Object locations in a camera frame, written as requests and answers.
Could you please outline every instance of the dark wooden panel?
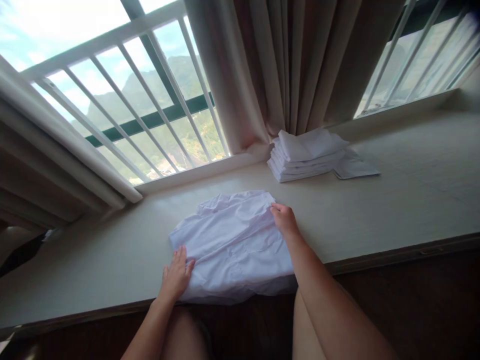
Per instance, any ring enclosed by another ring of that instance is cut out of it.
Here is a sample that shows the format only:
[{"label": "dark wooden panel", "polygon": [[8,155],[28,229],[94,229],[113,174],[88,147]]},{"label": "dark wooden panel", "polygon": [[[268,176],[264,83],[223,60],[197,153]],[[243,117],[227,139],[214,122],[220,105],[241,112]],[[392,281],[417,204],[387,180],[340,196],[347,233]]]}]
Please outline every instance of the dark wooden panel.
[{"label": "dark wooden panel", "polygon": [[[378,252],[326,264],[333,275],[357,272],[364,269],[381,267],[406,261],[429,258],[458,251],[480,248],[480,233],[432,241],[420,245]],[[73,324],[114,317],[133,312],[146,311],[153,299],[132,302],[124,305],[107,307],[68,316],[22,325],[21,328],[0,329],[0,341],[7,339],[13,332],[17,338],[31,337]]]},{"label": "dark wooden panel", "polygon": [[[480,250],[335,276],[400,359],[480,359]],[[192,305],[220,359],[291,359],[293,294],[232,306]],[[12,341],[4,359],[119,359],[145,317],[136,312]]]}]

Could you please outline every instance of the white curtain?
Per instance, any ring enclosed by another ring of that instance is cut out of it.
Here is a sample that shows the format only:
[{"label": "white curtain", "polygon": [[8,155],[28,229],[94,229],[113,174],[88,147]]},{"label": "white curtain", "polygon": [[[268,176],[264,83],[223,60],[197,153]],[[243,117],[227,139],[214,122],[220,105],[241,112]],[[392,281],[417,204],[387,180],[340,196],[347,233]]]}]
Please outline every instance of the white curtain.
[{"label": "white curtain", "polygon": [[405,0],[185,0],[235,154],[355,114]]},{"label": "white curtain", "polygon": [[52,229],[142,195],[0,56],[0,220]]}]

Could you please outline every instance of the window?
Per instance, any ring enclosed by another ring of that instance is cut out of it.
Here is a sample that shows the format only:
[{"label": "window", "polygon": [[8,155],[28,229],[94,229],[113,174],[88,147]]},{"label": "window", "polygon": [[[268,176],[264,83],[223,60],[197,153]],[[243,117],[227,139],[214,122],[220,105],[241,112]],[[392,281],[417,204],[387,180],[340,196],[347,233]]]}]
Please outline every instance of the window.
[{"label": "window", "polygon": [[407,2],[354,117],[452,88],[479,52],[469,10],[460,1]]},{"label": "window", "polygon": [[182,0],[67,3],[0,2],[0,54],[122,176],[230,156]]}]

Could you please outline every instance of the white countertop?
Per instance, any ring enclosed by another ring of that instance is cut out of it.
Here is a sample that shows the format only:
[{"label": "white countertop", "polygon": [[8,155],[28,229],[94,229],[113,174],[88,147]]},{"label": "white countertop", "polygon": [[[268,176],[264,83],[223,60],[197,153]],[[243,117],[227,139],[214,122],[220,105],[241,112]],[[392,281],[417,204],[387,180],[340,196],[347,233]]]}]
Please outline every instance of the white countertop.
[{"label": "white countertop", "polygon": [[0,279],[0,328],[154,298],[172,254],[169,232],[218,193],[269,191],[294,209],[325,263],[479,232],[479,117],[436,111],[400,123],[354,143],[381,176],[279,184],[258,163],[79,221]]}]

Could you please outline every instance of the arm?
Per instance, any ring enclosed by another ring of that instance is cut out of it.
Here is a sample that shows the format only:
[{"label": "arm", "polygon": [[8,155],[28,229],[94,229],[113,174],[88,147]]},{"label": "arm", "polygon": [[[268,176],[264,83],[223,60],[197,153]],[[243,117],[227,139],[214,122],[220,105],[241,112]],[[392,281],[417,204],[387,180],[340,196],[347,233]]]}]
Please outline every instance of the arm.
[{"label": "arm", "polygon": [[338,286],[300,234],[292,209],[272,203],[271,212],[290,252],[293,270],[325,357],[396,359],[387,340]]},{"label": "arm", "polygon": [[157,360],[160,357],[170,314],[175,302],[187,288],[195,265],[195,261],[192,260],[186,266],[186,259],[185,246],[173,252],[170,267],[165,265],[163,268],[160,293],[151,303],[145,319],[123,354],[122,360]]}]

